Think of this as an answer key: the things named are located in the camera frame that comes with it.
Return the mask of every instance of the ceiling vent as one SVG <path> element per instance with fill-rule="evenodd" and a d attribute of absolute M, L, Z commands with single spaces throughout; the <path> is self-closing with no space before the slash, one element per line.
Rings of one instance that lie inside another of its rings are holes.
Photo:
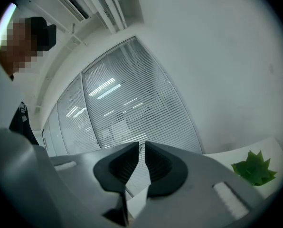
<path fill-rule="evenodd" d="M 58 0 L 62 5 L 66 7 L 67 10 L 79 21 L 87 19 L 89 16 L 75 0 Z"/>

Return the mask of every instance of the green leaf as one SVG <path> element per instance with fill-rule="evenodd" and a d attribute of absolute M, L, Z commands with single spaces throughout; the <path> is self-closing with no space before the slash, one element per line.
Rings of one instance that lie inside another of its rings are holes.
<path fill-rule="evenodd" d="M 262 151 L 254 154 L 249 151 L 246 161 L 232 164 L 234 172 L 247 180 L 251 185 L 262 186 L 273 180 L 275 171 L 268 170 L 270 159 L 264 161 Z"/>
<path fill-rule="evenodd" d="M 274 176 L 277 173 L 276 171 L 271 171 L 271 170 L 268 170 L 268 172 L 270 176 Z"/>
<path fill-rule="evenodd" d="M 239 163 L 231 165 L 234 172 L 238 174 L 239 176 L 242 176 L 245 174 L 247 170 L 247 163 L 245 161 L 241 161 Z"/>
<path fill-rule="evenodd" d="M 262 155 L 262 151 L 260 150 L 260 152 L 257 154 L 257 156 L 260 158 L 260 161 L 261 162 L 264 162 L 264 159 L 263 159 L 263 155 Z"/>
<path fill-rule="evenodd" d="M 264 162 L 264 166 L 265 166 L 265 168 L 267 168 L 267 169 L 268 169 L 269 164 L 270 164 L 270 158 Z"/>
<path fill-rule="evenodd" d="M 247 162 L 247 168 L 249 172 L 253 172 L 254 168 L 261 163 L 260 158 L 252 153 L 251 151 L 248 152 L 248 157 L 246 159 Z"/>

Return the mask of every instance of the person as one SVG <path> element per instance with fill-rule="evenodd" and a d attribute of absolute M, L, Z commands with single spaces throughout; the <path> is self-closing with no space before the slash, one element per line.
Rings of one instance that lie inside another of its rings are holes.
<path fill-rule="evenodd" d="M 0 65 L 13 81 L 14 73 L 30 63 L 39 52 L 49 51 L 56 44 L 56 25 L 47 25 L 42 17 L 19 19 L 8 29 L 0 46 Z M 27 106 L 21 102 L 9 129 L 24 135 L 31 144 L 39 145 L 29 123 Z"/>

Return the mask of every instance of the window blind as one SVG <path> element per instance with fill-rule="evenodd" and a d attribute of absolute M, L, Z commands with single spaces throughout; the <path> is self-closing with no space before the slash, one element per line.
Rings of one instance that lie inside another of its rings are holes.
<path fill-rule="evenodd" d="M 51 133 L 50 133 L 50 129 L 48 126 L 48 122 L 46 122 L 46 124 L 43 127 L 42 136 L 43 136 L 43 140 L 45 142 L 47 154 L 49 155 L 49 157 L 56 156 L 54 146 L 52 143 L 52 139 L 51 139 Z"/>
<path fill-rule="evenodd" d="M 69 154 L 100 149 L 85 108 L 80 75 L 62 94 L 57 108 L 61 133 Z"/>
<path fill-rule="evenodd" d="M 48 117 L 48 125 L 50 128 L 51 139 L 56 155 L 68 155 L 61 136 L 56 105 L 54 106 L 50 116 Z"/>
<path fill-rule="evenodd" d="M 153 141 L 201 153 L 191 120 L 160 66 L 133 38 L 83 73 L 85 98 L 104 148 Z M 145 151 L 130 181 L 133 195 L 150 184 Z"/>

